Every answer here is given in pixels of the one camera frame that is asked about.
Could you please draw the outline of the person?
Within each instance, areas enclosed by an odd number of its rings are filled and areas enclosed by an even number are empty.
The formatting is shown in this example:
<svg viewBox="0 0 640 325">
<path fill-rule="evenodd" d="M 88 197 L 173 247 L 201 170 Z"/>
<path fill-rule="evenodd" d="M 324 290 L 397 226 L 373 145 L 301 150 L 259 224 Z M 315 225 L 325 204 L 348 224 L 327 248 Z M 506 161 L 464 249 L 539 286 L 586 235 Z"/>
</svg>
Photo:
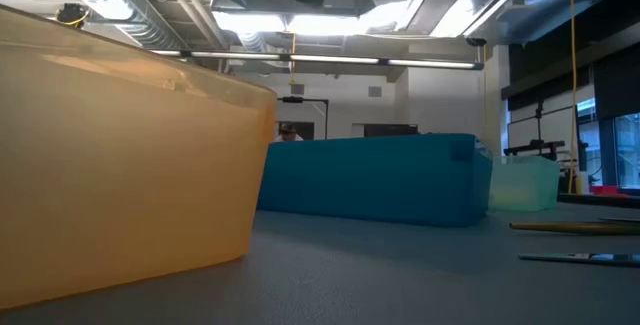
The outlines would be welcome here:
<svg viewBox="0 0 640 325">
<path fill-rule="evenodd" d="M 290 122 L 281 122 L 278 127 L 278 135 L 275 138 L 276 142 L 292 142 L 303 141 L 303 138 L 298 134 L 296 127 Z"/>
</svg>

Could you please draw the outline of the dark blue plastic bin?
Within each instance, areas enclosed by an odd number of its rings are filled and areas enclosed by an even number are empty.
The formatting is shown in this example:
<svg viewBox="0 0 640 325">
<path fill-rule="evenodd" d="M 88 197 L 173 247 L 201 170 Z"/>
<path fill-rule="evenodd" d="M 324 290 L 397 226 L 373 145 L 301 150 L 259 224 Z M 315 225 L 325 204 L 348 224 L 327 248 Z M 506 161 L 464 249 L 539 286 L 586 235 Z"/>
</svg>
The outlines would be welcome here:
<svg viewBox="0 0 640 325">
<path fill-rule="evenodd" d="M 279 142 L 269 147 L 257 207 L 466 227 L 487 212 L 492 169 L 472 134 Z"/>
</svg>

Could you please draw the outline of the long light bar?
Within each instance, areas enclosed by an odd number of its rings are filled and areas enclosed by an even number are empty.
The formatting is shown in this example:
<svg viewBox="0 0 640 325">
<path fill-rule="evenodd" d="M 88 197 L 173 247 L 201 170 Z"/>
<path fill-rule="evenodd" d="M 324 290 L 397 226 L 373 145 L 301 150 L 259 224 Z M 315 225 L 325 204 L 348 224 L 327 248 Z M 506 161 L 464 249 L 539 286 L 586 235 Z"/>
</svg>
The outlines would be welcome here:
<svg viewBox="0 0 640 325">
<path fill-rule="evenodd" d="M 212 58 L 226 60 L 246 60 L 246 61 L 281 61 L 281 62 L 309 62 L 309 63 L 331 63 L 331 64 L 353 64 L 370 66 L 390 66 L 390 67 L 410 67 L 410 68 L 432 68 L 446 70 L 473 70 L 484 69 L 483 63 L 444 61 L 430 59 L 396 59 L 396 58 L 375 58 L 375 57 L 349 57 L 331 55 L 310 55 L 300 53 L 250 53 L 250 52 L 230 52 L 230 51 L 191 51 L 191 50 L 152 50 L 157 55 L 173 58 Z"/>
</svg>

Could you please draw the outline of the grey-blue table mat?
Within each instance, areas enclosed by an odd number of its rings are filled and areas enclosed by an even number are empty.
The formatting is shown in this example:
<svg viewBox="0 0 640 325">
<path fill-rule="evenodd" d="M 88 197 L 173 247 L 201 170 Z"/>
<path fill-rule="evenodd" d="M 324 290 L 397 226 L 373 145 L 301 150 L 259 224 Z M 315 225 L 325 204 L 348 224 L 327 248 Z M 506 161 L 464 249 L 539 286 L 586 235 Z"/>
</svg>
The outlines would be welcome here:
<svg viewBox="0 0 640 325">
<path fill-rule="evenodd" d="M 531 260 L 640 254 L 640 236 L 512 229 L 633 216 L 563 204 L 432 228 L 260 211 L 238 260 L 2 311 L 0 325 L 640 325 L 640 269 Z"/>
</svg>

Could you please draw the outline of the orange plastic bin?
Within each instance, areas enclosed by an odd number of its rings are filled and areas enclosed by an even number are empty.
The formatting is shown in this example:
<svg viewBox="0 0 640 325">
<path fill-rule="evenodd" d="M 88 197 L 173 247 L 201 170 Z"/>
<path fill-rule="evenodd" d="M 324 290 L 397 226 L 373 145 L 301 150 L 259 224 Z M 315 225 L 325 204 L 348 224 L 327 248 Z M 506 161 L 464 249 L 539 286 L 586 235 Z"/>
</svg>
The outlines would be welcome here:
<svg viewBox="0 0 640 325">
<path fill-rule="evenodd" d="M 276 96 L 0 5 L 0 311 L 249 250 Z"/>
</svg>

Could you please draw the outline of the teal green plastic bin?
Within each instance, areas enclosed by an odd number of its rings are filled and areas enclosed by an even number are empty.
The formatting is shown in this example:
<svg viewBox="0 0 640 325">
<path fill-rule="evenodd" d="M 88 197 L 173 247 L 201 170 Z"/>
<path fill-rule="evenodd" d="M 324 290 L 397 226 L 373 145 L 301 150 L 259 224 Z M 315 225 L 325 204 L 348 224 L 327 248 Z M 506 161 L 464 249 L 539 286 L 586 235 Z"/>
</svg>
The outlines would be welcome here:
<svg viewBox="0 0 640 325">
<path fill-rule="evenodd" d="M 557 204 L 560 166 L 540 156 L 496 157 L 489 193 L 489 208 L 537 212 Z"/>
</svg>

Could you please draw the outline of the black boom stand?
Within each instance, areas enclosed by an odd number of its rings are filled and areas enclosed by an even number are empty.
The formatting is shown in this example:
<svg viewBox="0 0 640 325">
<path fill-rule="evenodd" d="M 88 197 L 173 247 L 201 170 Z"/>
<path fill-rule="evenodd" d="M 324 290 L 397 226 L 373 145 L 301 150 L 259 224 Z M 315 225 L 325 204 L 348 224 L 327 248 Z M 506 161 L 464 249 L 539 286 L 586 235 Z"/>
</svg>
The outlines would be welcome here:
<svg viewBox="0 0 640 325">
<path fill-rule="evenodd" d="M 530 140 L 527 145 L 508 147 L 503 151 L 504 156 L 517 156 L 519 153 L 536 151 L 537 155 L 551 161 L 558 159 L 558 149 L 564 147 L 563 140 L 545 141 L 542 139 L 541 119 L 543 117 L 543 100 L 537 103 L 533 118 L 537 124 L 537 137 Z"/>
</svg>

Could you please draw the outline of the black round ceiling device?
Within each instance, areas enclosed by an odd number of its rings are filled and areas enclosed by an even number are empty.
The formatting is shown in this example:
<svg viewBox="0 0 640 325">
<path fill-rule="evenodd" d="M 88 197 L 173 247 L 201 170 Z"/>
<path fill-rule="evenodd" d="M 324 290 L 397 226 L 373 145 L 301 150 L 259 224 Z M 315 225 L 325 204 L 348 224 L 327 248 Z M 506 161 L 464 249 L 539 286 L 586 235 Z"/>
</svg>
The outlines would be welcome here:
<svg viewBox="0 0 640 325">
<path fill-rule="evenodd" d="M 78 3 L 64 3 L 56 12 L 55 20 L 63 25 L 81 29 L 90 15 L 90 9 Z"/>
</svg>

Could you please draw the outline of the red box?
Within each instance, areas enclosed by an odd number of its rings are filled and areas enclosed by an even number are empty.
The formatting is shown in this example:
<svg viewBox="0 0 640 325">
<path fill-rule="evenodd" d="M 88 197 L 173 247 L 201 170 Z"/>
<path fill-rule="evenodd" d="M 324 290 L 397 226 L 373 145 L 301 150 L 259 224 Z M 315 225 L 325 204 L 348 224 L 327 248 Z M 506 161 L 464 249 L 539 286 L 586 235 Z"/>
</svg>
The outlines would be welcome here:
<svg viewBox="0 0 640 325">
<path fill-rule="evenodd" d="M 592 185 L 590 193 L 605 197 L 628 197 L 625 191 L 614 185 Z"/>
</svg>

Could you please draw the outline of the glass window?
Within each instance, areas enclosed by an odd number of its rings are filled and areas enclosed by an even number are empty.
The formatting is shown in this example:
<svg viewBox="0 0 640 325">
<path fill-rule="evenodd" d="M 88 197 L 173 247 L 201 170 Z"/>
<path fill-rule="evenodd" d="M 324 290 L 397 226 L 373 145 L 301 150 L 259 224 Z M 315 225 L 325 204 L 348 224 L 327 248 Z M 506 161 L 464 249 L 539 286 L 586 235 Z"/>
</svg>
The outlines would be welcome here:
<svg viewBox="0 0 640 325">
<path fill-rule="evenodd" d="M 594 98 L 577 105 L 580 170 L 589 186 L 640 191 L 640 113 L 601 120 Z"/>
</svg>

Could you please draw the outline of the black gantry frame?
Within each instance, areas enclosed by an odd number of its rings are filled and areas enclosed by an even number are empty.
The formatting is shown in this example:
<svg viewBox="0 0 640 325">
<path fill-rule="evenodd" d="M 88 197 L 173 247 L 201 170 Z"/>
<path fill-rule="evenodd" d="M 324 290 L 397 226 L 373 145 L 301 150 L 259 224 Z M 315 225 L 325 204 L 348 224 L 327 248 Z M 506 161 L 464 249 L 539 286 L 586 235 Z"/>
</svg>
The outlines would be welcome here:
<svg viewBox="0 0 640 325">
<path fill-rule="evenodd" d="M 323 112 L 324 116 L 324 139 L 328 139 L 329 135 L 329 109 L 330 109 L 330 101 L 328 99 L 312 99 L 312 98 L 304 98 L 300 96 L 284 96 L 278 97 L 277 100 L 282 103 L 290 103 L 290 104 L 302 104 L 305 102 L 309 103 L 322 103 L 325 106 L 325 110 Z"/>
</svg>

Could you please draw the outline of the black wall monitor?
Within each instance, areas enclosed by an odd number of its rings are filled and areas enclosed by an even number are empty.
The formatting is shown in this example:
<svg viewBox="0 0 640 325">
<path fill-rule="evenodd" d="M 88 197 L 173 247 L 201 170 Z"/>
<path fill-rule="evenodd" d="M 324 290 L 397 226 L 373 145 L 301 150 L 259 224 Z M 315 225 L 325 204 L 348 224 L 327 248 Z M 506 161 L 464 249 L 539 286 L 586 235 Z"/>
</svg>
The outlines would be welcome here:
<svg viewBox="0 0 640 325">
<path fill-rule="evenodd" d="M 418 134 L 418 126 L 411 124 L 365 124 L 364 137 L 388 137 Z"/>
</svg>

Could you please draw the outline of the silver corrugated air duct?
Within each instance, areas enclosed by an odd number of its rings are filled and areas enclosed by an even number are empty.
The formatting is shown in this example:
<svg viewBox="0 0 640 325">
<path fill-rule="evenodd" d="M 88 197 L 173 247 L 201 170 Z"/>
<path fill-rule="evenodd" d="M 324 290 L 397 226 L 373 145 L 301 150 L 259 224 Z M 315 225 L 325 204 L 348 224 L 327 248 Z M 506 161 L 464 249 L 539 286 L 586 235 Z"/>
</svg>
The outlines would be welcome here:
<svg viewBox="0 0 640 325">
<path fill-rule="evenodd" d="M 185 41 L 149 0 L 82 0 L 129 38 L 149 49 L 186 49 Z"/>
</svg>

